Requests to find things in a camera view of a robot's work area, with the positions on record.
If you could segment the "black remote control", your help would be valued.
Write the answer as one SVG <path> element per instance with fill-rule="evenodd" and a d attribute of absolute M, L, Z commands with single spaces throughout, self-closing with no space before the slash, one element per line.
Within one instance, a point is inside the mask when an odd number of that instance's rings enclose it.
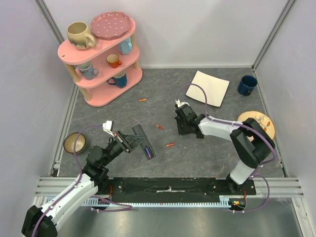
<path fill-rule="evenodd" d="M 144 130 L 143 130 L 141 124 L 138 124 L 138 125 L 132 127 L 132 130 L 133 130 L 133 132 L 134 132 L 135 135 L 141 135 L 141 136 L 146 136 L 146 137 L 147 137 L 147 135 L 145 134 L 145 132 L 144 132 Z M 155 154 L 154 149 L 153 149 L 153 147 L 151 146 L 151 144 L 150 144 L 150 142 L 149 142 L 149 140 L 148 140 L 148 137 L 147 137 L 147 139 L 144 141 L 144 144 L 145 144 L 145 147 L 148 147 L 149 150 L 150 150 L 150 153 L 151 153 L 151 156 L 152 156 L 151 159 L 155 158 L 155 157 L 156 157 L 156 154 Z"/>

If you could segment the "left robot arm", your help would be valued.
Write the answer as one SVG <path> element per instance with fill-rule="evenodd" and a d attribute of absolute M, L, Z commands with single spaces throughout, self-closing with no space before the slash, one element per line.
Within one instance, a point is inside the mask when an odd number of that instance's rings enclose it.
<path fill-rule="evenodd" d="M 133 134 L 114 133 L 106 148 L 93 146 L 79 176 L 53 200 L 42 207 L 33 205 L 26 213 L 21 233 L 26 237 L 56 237 L 66 220 L 94 194 L 104 194 L 109 188 L 106 166 L 123 152 L 150 143 L 141 125 L 132 128 Z"/>

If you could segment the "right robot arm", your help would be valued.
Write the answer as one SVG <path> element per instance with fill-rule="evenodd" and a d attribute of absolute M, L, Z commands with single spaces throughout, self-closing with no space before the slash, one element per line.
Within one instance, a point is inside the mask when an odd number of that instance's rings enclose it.
<path fill-rule="evenodd" d="M 240 122 L 197 116 L 186 102 L 178 102 L 175 107 L 179 135 L 195 134 L 198 139 L 214 136 L 233 143 L 239 162 L 227 177 L 226 188 L 231 194 L 243 190 L 246 180 L 270 154 L 277 156 L 273 140 L 253 118 Z"/>

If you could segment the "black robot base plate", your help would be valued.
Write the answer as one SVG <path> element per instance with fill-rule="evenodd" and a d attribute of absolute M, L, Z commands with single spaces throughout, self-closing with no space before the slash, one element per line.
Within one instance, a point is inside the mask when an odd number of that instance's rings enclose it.
<path fill-rule="evenodd" d="M 112 194 L 112 200 L 119 202 L 215 202 L 219 196 L 254 196 L 256 189 L 252 180 L 231 188 L 226 179 L 217 178 L 115 177 L 98 194 Z"/>

